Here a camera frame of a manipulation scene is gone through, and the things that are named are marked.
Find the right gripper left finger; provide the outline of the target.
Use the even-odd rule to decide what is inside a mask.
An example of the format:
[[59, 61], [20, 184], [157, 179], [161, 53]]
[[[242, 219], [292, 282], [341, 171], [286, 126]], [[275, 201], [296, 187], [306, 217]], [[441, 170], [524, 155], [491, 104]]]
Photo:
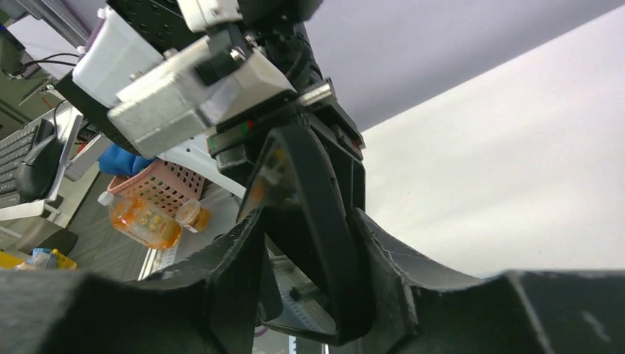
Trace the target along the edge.
[[3, 271], [3, 353], [250, 353], [264, 251], [253, 212], [148, 280]]

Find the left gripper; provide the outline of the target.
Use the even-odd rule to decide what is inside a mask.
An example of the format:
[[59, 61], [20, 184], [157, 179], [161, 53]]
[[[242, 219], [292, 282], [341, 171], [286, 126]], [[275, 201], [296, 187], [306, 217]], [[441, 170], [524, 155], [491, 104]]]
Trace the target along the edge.
[[207, 138], [209, 154], [220, 174], [246, 188], [267, 135], [274, 128], [288, 125], [300, 125], [312, 131], [329, 157], [346, 210], [355, 207], [364, 210], [364, 139], [334, 97], [303, 103], [282, 95], [255, 105], [217, 124], [216, 131]]

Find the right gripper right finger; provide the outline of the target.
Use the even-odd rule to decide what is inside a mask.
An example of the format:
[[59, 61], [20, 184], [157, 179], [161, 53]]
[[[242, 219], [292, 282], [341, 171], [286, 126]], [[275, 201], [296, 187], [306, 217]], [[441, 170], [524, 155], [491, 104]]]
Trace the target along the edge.
[[387, 233], [363, 210], [375, 320], [334, 353], [622, 353], [622, 270], [504, 271], [472, 277]]

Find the black phone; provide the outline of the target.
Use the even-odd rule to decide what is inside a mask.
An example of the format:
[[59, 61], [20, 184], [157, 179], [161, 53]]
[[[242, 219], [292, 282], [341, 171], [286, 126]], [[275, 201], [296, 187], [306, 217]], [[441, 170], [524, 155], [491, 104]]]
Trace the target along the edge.
[[341, 346], [374, 321], [369, 272], [321, 142], [300, 125], [272, 129], [238, 218], [256, 214], [268, 254], [259, 321]]

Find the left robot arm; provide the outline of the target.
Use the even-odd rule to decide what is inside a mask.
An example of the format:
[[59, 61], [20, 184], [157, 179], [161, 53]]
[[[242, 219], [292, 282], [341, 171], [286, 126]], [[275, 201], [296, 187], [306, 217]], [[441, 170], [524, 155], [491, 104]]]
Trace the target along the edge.
[[305, 28], [319, 1], [109, 1], [58, 91], [110, 140], [242, 196], [270, 137], [315, 137], [346, 211], [365, 206], [363, 137]]

